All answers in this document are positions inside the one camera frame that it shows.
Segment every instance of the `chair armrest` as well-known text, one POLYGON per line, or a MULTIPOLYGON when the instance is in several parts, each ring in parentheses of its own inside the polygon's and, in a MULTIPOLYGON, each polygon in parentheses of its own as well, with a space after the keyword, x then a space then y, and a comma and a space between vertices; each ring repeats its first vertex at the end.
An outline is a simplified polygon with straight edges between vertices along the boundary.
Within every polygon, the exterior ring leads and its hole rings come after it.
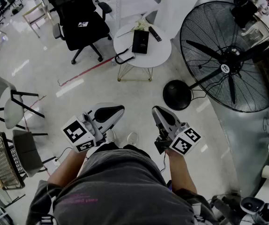
POLYGON ((102 18, 103 20, 105 21, 105 15, 108 14, 108 13, 111 13, 112 12, 112 9, 111 7, 105 3, 105 2, 100 2, 98 3, 98 5, 100 6, 100 8, 102 9, 102 18))
POLYGON ((65 40, 60 31, 60 25, 58 23, 53 26, 52 33, 55 39, 61 38, 61 40, 65 40))

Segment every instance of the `white panel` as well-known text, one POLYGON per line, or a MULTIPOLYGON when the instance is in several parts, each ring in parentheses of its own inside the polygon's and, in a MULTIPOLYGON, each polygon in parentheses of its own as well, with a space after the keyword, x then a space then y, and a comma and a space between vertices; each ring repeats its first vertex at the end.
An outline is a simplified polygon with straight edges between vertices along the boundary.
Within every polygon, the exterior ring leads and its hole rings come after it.
POLYGON ((196 2, 197 0, 162 0, 154 25, 165 31, 169 39, 174 38, 196 2))

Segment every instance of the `remote control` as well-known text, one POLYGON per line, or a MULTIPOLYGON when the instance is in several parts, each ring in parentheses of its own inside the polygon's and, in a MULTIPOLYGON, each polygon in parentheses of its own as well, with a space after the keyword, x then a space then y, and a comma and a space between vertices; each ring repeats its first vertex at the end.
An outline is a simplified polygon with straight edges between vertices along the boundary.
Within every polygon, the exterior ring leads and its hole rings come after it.
POLYGON ((151 34, 155 37, 155 39, 160 42, 162 41, 162 39, 160 38, 160 36, 157 34, 157 32, 154 31, 153 27, 148 27, 149 32, 151 32, 151 34))

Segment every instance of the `hand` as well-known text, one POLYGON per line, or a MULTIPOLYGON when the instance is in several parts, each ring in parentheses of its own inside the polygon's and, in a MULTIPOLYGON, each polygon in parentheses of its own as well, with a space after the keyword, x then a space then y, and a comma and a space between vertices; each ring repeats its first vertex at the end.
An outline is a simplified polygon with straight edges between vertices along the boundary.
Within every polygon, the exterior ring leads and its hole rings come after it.
POLYGON ((170 158, 178 158, 178 157, 183 157, 181 154, 177 153, 176 151, 174 151, 171 148, 168 148, 165 150, 166 154, 168 154, 168 156, 170 158))

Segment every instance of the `fan base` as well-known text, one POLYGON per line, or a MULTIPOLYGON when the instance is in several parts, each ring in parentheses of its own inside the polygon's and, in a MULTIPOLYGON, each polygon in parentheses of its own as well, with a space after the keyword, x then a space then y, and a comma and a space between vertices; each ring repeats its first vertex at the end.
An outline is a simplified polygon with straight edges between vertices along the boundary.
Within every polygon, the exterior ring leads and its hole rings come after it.
POLYGON ((168 82, 164 87, 163 97, 167 106, 176 111, 187 108, 192 100, 191 90, 180 80, 168 82))

